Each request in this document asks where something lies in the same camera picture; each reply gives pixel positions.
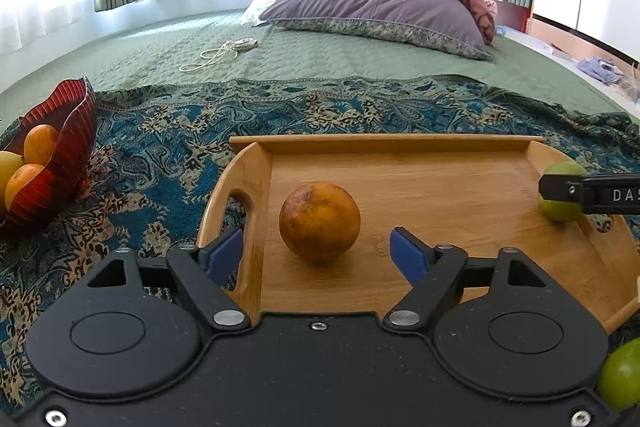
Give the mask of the orange in bowl lower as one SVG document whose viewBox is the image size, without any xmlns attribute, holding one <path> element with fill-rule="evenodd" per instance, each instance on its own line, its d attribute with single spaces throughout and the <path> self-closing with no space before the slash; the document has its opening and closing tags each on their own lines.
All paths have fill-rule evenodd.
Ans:
<svg viewBox="0 0 640 427">
<path fill-rule="evenodd" d="M 16 195 L 20 193 L 23 188 L 32 182 L 36 176 L 44 169 L 40 164 L 25 164 L 18 168 L 6 182 L 6 188 L 4 189 L 4 205 L 6 210 L 10 210 L 12 202 Z"/>
</svg>

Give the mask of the orange in bowl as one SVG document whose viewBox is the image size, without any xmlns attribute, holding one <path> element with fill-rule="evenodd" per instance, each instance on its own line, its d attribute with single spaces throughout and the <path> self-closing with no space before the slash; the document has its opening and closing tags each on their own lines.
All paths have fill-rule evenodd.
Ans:
<svg viewBox="0 0 640 427">
<path fill-rule="evenodd" d="M 23 188 L 32 182 L 36 176 L 44 169 L 40 164 L 25 164 L 18 168 L 6 182 L 6 188 L 4 189 L 4 205 L 6 210 L 10 210 L 12 202 L 16 195 L 20 193 Z"/>
<path fill-rule="evenodd" d="M 60 132 L 50 124 L 38 124 L 29 130 L 23 147 L 23 158 L 26 164 L 47 165 L 51 159 Z"/>
</svg>

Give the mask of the orange in bowl upper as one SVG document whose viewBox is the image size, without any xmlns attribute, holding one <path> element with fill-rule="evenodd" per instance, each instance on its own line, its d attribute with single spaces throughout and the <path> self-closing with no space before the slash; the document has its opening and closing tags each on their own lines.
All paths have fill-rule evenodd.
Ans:
<svg viewBox="0 0 640 427">
<path fill-rule="evenodd" d="M 47 165 L 51 159 L 60 132 L 50 124 L 38 124 L 29 130 L 23 147 L 23 158 L 26 164 Z"/>
</svg>

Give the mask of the red glass fruit bowl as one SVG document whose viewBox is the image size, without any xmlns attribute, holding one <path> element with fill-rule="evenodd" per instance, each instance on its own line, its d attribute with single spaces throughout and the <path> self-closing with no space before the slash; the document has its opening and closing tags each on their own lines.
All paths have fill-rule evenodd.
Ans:
<svg viewBox="0 0 640 427">
<path fill-rule="evenodd" d="M 96 139 L 96 95 L 90 81 L 85 77 L 61 81 L 9 130 L 3 150 L 22 153 L 28 132 L 38 124 L 50 124 L 58 130 L 58 143 L 43 170 L 17 193 L 1 222 L 3 233 L 50 221 L 84 187 Z"/>
</svg>

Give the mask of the green quilted bedspread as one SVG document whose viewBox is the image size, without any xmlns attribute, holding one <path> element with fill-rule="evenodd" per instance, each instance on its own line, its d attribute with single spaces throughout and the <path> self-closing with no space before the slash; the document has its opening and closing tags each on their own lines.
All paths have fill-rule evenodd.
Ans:
<svg viewBox="0 0 640 427">
<path fill-rule="evenodd" d="M 469 60 L 403 43 L 252 27 L 240 12 L 168 20 L 98 39 L 18 80 L 1 95 L 9 127 L 64 79 L 87 77 L 98 91 L 230 79 L 412 79 L 462 75 L 586 114 L 616 112 L 598 89 L 521 43 L 495 38 L 488 61 Z"/>
</svg>

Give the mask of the wooden serving tray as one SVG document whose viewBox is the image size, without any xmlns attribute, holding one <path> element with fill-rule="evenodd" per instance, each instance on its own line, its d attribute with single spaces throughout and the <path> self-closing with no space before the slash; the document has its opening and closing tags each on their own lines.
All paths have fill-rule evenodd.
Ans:
<svg viewBox="0 0 640 427">
<path fill-rule="evenodd" d="M 538 181 L 563 159 L 539 136 L 301 134 L 235 136 L 234 158 L 210 196 L 198 245 L 219 235 L 229 199 L 246 212 L 233 301 L 264 312 L 385 314 L 409 291 L 390 259 L 390 232 L 448 243 L 472 257 L 516 247 L 579 300 L 608 332 L 639 308 L 639 256 L 625 220 L 599 232 L 560 225 L 538 207 Z M 325 267 L 294 256 L 279 233 L 286 196 L 311 181 L 343 187 L 360 210 L 358 239 Z"/>
</svg>

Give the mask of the blue paisley patterned cloth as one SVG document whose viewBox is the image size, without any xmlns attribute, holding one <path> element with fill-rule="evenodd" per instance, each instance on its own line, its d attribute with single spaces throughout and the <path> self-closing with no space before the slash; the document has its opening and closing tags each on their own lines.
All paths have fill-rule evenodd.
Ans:
<svg viewBox="0 0 640 427">
<path fill-rule="evenodd" d="M 1 407 L 39 392 L 29 326 L 113 249 L 163 256 L 195 239 L 235 135 L 486 133 L 541 135 L 591 171 L 639 167 L 638 122 L 571 110 L 462 75 L 413 79 L 233 79 L 96 97 L 88 182 L 42 229 L 1 237 Z"/>
</svg>

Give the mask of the purple pillow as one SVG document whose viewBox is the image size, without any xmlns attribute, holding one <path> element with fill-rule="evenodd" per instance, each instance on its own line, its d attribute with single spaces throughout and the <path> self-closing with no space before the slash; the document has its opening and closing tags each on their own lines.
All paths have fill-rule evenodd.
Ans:
<svg viewBox="0 0 640 427">
<path fill-rule="evenodd" d="M 473 60 L 490 55 L 459 0 L 276 0 L 258 16 L 286 29 L 409 43 Z"/>
</svg>

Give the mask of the yellow fruit in bowl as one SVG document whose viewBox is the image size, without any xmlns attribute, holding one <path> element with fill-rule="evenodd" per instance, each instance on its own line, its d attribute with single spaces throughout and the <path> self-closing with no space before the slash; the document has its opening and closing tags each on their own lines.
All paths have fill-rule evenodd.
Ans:
<svg viewBox="0 0 640 427">
<path fill-rule="evenodd" d="M 2 150 L 0 152 L 0 210 L 2 215 L 6 213 L 6 204 L 4 203 L 4 193 L 6 193 L 6 184 L 13 176 L 13 173 L 24 165 L 21 155 Z"/>
</svg>

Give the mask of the large brownish orange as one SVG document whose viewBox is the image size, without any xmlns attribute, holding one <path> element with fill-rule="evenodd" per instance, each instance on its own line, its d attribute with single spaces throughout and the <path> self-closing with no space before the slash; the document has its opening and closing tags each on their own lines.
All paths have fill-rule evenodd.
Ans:
<svg viewBox="0 0 640 427">
<path fill-rule="evenodd" d="M 309 263 L 332 262 L 355 244 L 361 216 L 355 199 L 330 182 L 304 183 L 288 194 L 279 213 L 286 247 Z"/>
</svg>

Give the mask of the blue-grey cloth on floor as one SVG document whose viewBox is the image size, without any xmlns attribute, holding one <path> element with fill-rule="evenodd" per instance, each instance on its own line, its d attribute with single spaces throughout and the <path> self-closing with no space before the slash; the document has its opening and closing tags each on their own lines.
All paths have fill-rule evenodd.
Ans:
<svg viewBox="0 0 640 427">
<path fill-rule="evenodd" d="M 577 68 L 605 86 L 619 83 L 624 77 L 624 73 L 612 61 L 600 57 L 584 58 L 577 63 Z"/>
</svg>

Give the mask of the green apple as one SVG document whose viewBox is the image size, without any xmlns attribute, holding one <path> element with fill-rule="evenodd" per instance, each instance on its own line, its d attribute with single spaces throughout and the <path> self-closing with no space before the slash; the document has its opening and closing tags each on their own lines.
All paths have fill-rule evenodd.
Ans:
<svg viewBox="0 0 640 427">
<path fill-rule="evenodd" d="M 544 174 L 576 174 L 585 176 L 587 170 L 576 161 L 559 161 L 544 170 Z M 582 208 L 574 202 L 555 202 L 538 196 L 538 206 L 548 219 L 554 222 L 575 222 L 582 215 Z"/>
<path fill-rule="evenodd" d="M 624 343 L 603 364 L 597 393 L 614 411 L 631 409 L 640 397 L 640 339 Z"/>
</svg>

